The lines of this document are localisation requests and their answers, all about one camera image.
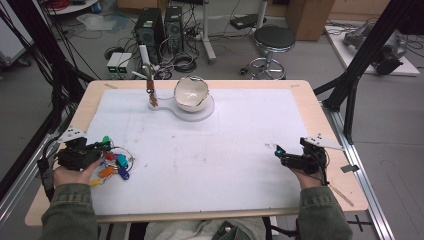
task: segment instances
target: stool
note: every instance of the stool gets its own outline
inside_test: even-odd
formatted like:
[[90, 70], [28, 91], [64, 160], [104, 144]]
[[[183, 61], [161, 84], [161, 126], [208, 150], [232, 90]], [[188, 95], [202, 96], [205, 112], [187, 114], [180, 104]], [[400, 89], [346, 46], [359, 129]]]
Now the stool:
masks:
[[256, 58], [240, 70], [242, 75], [250, 71], [254, 79], [286, 79], [284, 67], [272, 55], [290, 51], [295, 44], [294, 34], [287, 28], [263, 26], [255, 31], [255, 44], [266, 52], [265, 57]]

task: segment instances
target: desktop computer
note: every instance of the desktop computer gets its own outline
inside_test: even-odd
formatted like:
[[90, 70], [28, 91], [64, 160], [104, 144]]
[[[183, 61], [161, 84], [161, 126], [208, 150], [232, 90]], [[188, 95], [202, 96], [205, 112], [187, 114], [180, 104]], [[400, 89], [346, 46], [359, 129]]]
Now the desktop computer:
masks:
[[143, 8], [134, 27], [138, 45], [146, 45], [150, 62], [159, 64], [165, 46], [165, 31], [163, 28], [162, 14], [159, 8]]
[[165, 34], [168, 38], [168, 50], [172, 54], [184, 52], [183, 9], [180, 6], [168, 6], [165, 12]]

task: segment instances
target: bowl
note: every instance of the bowl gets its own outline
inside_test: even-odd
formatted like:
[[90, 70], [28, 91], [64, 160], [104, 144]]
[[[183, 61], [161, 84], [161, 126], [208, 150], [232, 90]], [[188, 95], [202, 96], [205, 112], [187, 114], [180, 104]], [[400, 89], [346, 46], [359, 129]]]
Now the bowl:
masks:
[[208, 84], [200, 77], [183, 77], [175, 86], [174, 97], [177, 105], [184, 111], [201, 111], [209, 103]]

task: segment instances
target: person's left hand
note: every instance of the person's left hand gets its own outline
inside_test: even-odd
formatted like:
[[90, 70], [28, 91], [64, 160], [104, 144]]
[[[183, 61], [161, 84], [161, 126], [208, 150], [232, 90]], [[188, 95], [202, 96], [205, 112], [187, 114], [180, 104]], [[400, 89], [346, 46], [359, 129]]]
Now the person's left hand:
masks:
[[69, 184], [69, 183], [82, 183], [88, 184], [90, 181], [90, 177], [93, 174], [94, 169], [99, 166], [100, 159], [93, 162], [90, 166], [88, 166], [83, 171], [74, 171], [68, 170], [63, 166], [60, 166], [54, 170], [54, 185], [56, 187]]

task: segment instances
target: black metal frame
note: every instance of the black metal frame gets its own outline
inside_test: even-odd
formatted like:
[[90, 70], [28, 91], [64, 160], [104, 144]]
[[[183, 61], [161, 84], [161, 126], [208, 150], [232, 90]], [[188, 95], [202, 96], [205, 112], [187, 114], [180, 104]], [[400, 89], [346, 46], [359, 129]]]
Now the black metal frame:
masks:
[[408, 16], [417, 1], [420, 0], [391, 0], [346, 71], [333, 81], [314, 89], [315, 95], [319, 95], [334, 88], [330, 97], [323, 101], [324, 107], [333, 112], [340, 111], [340, 105], [347, 98], [343, 133], [349, 144], [353, 144], [352, 122], [358, 82], [368, 66], [378, 56], [390, 35]]
[[[5, 177], [1, 179], [0, 201], [6, 196], [10, 187], [22, 172], [46, 134], [60, 127], [62, 112], [67, 105], [67, 102], [61, 97], [63, 91], [68, 93], [68, 101], [78, 104], [85, 92], [80, 80], [86, 83], [94, 80], [94, 78], [79, 70], [66, 59], [55, 37], [32, 0], [7, 0], [7, 2], [33, 39], [34, 45], [36, 45], [50, 64], [52, 70], [51, 77], [53, 79], [53, 110], [8, 170]], [[33, 54], [34, 49], [29, 48], [27, 51]]]

